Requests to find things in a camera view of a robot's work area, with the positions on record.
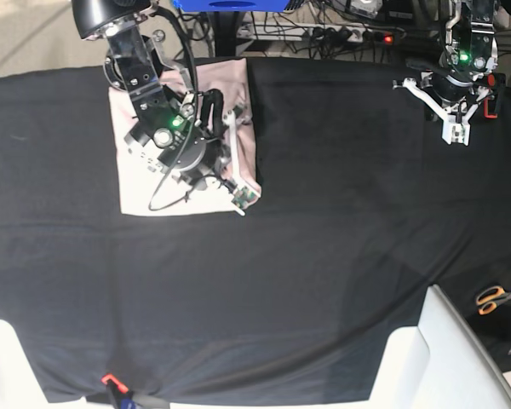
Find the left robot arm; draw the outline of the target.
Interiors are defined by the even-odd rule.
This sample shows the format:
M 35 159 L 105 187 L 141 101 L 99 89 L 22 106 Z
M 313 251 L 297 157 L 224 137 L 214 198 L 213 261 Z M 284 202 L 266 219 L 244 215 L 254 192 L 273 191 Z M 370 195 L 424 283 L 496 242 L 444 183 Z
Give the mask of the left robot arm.
M 498 47 L 494 17 L 498 1 L 449 1 L 439 6 L 439 42 L 436 63 L 410 58 L 407 66 L 420 77 L 393 82 L 422 101 L 430 118 L 442 121 L 441 138 L 447 144 L 467 146 L 470 120 L 479 108 L 496 118 L 503 81 L 494 74 Z

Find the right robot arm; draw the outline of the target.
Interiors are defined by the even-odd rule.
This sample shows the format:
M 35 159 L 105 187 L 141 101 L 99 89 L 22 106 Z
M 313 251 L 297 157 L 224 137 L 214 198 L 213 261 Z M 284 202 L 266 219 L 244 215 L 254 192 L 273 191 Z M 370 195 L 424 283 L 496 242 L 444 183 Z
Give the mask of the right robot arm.
M 244 214 L 261 197 L 246 60 L 197 66 L 155 1 L 75 1 L 79 36 L 103 39 L 119 206 L 128 216 Z

